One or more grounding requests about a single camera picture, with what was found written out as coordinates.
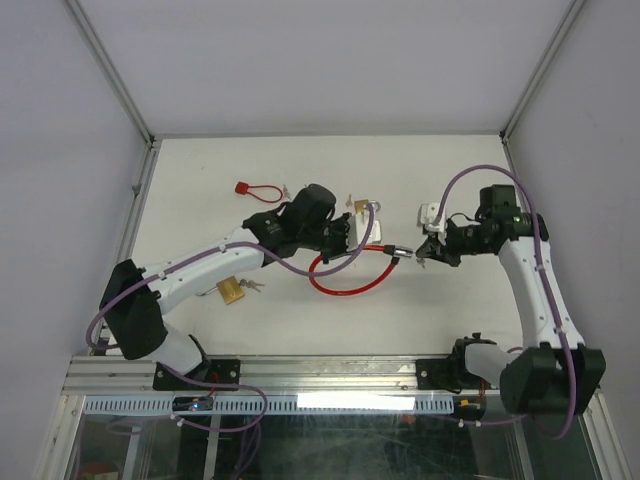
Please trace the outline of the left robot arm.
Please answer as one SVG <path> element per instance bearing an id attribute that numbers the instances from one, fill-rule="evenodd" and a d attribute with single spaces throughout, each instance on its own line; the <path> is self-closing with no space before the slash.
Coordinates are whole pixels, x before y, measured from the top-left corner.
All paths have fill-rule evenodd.
<path id="1" fill-rule="evenodd" d="M 209 377 L 198 341 L 170 326 L 165 315 L 182 302 L 240 273 L 272 263 L 287 266 L 298 250 L 328 257 L 349 251 L 351 216 L 336 215 L 336 198 L 310 184 L 282 205 L 245 219 L 221 239 L 194 253 L 139 267 L 131 259 L 117 264 L 99 305 L 115 347 L 129 360 L 149 360 L 174 370 L 188 388 Z"/>

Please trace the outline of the red thin-cable padlock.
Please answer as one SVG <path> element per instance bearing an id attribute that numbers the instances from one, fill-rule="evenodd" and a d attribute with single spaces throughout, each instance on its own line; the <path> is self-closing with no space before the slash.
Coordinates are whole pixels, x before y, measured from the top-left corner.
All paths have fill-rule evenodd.
<path id="1" fill-rule="evenodd" d="M 249 184 L 238 181 L 234 192 L 240 196 L 248 196 L 265 204 L 277 204 L 284 199 L 283 190 L 272 184 Z"/>

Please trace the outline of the thick red cable lock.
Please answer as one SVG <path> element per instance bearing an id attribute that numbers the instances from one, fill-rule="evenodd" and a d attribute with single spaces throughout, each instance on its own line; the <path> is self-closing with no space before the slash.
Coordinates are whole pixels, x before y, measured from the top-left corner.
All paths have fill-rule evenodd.
<path id="1" fill-rule="evenodd" d="M 402 259 L 410 259 L 414 251 L 393 244 L 368 244 L 364 248 L 364 261 L 355 261 L 337 280 L 326 277 L 309 279 L 318 292 L 337 298 L 364 295 L 378 287 L 396 269 Z"/>

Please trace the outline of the large brass padlock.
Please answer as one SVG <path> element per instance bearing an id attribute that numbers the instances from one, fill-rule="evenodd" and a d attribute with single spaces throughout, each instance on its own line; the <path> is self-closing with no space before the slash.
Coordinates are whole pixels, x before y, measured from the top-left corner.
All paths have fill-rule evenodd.
<path id="1" fill-rule="evenodd" d="M 214 292 L 218 292 L 221 295 L 224 303 L 226 305 L 230 305 L 242 299 L 245 296 L 246 290 L 254 290 L 260 293 L 263 287 L 263 283 L 259 283 L 246 278 L 237 279 L 235 276 L 232 276 L 217 283 L 209 290 L 196 293 L 196 296 L 204 297 Z"/>

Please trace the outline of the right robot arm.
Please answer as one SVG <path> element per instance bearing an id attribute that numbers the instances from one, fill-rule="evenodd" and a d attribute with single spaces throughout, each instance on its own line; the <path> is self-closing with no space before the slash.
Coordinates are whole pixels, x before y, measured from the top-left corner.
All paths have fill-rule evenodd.
<path id="1" fill-rule="evenodd" d="M 428 368 L 436 386 L 459 391 L 481 382 L 500 390 L 512 414 L 582 414 L 606 369 L 601 350 L 589 348 L 571 320 L 551 263 L 541 216 L 516 203 L 511 185 L 480 192 L 473 223 L 459 226 L 437 203 L 419 208 L 426 236 L 416 256 L 451 267 L 465 256 L 495 255 L 511 285 L 522 330 L 522 350 L 511 354 L 480 333 L 459 338 L 445 360 Z"/>

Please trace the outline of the medium brass padlock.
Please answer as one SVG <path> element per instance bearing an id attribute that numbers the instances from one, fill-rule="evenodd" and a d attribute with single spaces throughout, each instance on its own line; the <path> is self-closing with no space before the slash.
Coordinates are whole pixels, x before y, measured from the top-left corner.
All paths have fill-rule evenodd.
<path id="1" fill-rule="evenodd" d="M 369 207 L 372 207 L 375 212 L 378 212 L 381 209 L 381 205 L 379 202 L 368 199 L 355 200 L 353 202 L 353 207 L 357 214 L 362 214 Z"/>

